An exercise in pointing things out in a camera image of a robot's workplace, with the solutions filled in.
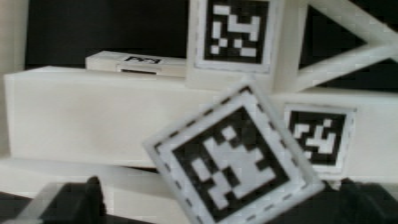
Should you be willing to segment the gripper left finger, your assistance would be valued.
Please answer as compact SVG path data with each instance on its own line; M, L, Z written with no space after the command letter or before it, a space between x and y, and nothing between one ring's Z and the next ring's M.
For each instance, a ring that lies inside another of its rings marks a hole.
M11 224L105 224L106 206L99 178L50 183Z

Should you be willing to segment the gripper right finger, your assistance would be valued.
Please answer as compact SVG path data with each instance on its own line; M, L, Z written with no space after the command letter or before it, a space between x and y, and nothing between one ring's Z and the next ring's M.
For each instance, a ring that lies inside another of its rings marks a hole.
M398 224L398 198L378 183L345 179L277 218L277 224Z

